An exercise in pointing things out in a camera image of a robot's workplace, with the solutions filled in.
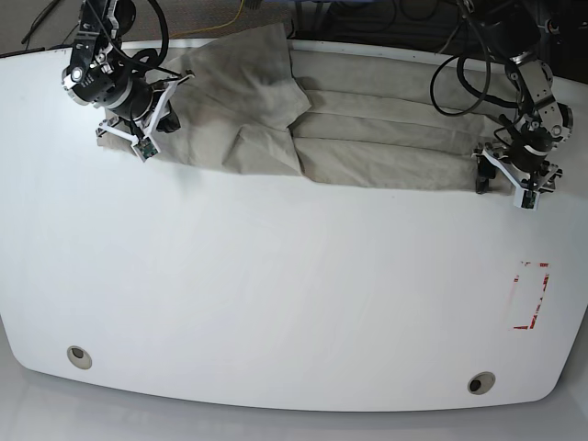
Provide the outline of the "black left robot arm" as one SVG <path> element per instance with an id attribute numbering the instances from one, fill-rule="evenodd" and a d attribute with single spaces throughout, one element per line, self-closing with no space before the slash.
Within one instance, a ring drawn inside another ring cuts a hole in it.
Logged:
<path id="1" fill-rule="evenodd" d="M 483 104 L 512 110 L 502 114 L 494 140 L 474 151 L 477 162 L 476 191 L 484 194 L 502 174 L 520 195 L 524 208 L 540 195 L 552 193 L 562 170 L 548 155 L 572 133 L 573 114 L 552 92 L 553 73 L 539 59 L 541 39 L 537 22 L 521 1 L 458 1 L 463 21 L 474 33 L 475 44 L 453 56 L 460 85 L 474 103 L 464 110 L 447 111 L 445 117 L 462 117 Z"/>

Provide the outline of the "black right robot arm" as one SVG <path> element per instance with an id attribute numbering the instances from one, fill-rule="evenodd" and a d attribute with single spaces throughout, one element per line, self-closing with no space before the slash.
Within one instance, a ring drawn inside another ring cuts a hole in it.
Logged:
<path id="1" fill-rule="evenodd" d="M 84 1 L 62 87 L 76 103 L 102 107 L 114 116 L 99 123 L 96 136 L 109 133 L 127 141 L 142 161 L 160 153 L 155 132 L 181 128 L 170 98 L 179 85 L 194 76 L 162 66 L 169 49 L 164 11 L 149 3 L 161 30 L 161 49 L 145 49 L 129 56 L 122 37 L 135 21 L 131 1 Z"/>

